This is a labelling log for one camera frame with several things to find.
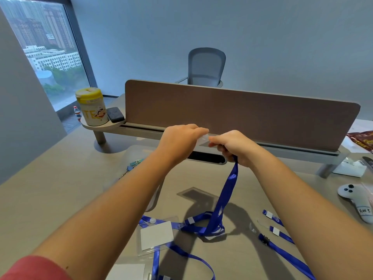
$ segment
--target office chair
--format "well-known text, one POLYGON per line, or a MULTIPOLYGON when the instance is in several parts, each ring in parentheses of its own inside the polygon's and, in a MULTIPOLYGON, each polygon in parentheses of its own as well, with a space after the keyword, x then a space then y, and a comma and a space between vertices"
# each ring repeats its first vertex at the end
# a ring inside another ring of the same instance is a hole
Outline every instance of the office chair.
POLYGON ((176 81, 188 79, 188 84, 208 87, 222 87, 221 74, 225 65, 224 52, 215 48, 196 48, 188 55, 188 76, 176 81))

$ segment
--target wall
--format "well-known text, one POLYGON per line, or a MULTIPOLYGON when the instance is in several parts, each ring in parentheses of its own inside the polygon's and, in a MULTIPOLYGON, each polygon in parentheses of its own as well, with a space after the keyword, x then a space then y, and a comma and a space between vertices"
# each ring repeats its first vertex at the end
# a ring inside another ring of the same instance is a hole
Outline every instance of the wall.
POLYGON ((373 119, 373 0, 72 0, 97 84, 174 82, 225 52, 224 87, 339 100, 373 119))
POLYGON ((0 10, 0 184, 66 132, 0 10))

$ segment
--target container lid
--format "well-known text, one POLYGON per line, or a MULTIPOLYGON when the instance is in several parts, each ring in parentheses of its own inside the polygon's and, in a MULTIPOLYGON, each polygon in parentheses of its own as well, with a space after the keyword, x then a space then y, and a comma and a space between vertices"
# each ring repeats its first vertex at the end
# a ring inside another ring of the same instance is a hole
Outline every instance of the container lid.
POLYGON ((75 96, 77 97, 78 101, 81 100, 92 100, 99 97, 102 97, 101 89, 97 87, 88 87, 79 89, 75 92, 75 96))

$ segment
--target white controller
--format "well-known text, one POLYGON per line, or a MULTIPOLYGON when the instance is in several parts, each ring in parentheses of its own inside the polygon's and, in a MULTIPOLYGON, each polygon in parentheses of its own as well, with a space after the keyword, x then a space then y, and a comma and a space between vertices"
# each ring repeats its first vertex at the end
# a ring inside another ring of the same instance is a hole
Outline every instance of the white controller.
POLYGON ((373 213, 365 188, 360 184, 346 184, 338 188, 338 194, 351 199, 363 221, 373 224, 373 213))

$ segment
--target chair armrest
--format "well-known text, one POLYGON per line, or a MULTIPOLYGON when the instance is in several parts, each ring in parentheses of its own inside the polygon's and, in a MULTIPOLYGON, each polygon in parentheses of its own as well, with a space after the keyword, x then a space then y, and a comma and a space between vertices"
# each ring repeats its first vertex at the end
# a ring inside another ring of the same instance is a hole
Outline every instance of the chair armrest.
POLYGON ((175 84, 179 84, 180 82, 186 80, 187 78, 188 78, 188 77, 186 76, 185 78, 182 78, 182 79, 180 79, 180 80, 178 80, 178 81, 175 81, 175 84))

